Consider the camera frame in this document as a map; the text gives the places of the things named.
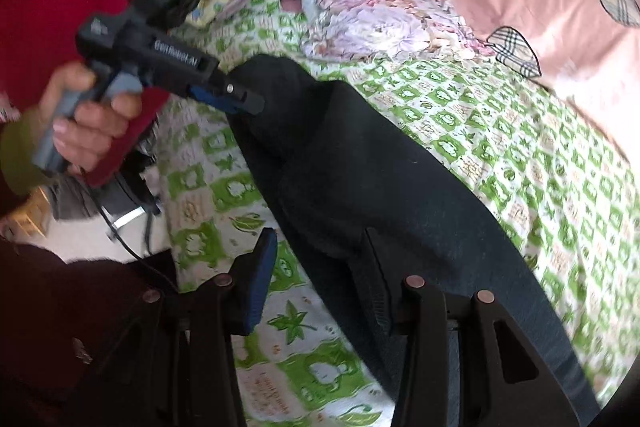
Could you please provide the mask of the person's left hand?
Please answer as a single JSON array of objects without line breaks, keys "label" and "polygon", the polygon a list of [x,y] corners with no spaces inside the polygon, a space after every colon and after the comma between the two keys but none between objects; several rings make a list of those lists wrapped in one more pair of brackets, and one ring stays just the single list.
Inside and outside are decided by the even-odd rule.
[{"label": "person's left hand", "polygon": [[70,164],[72,173],[91,172],[111,150],[113,142],[122,138],[130,121],[142,111],[141,95],[124,92],[109,102],[80,102],[72,117],[54,117],[62,96],[67,91],[89,91],[96,75],[78,62],[67,63],[52,74],[32,116],[32,136],[39,145],[50,131],[55,150]]}]

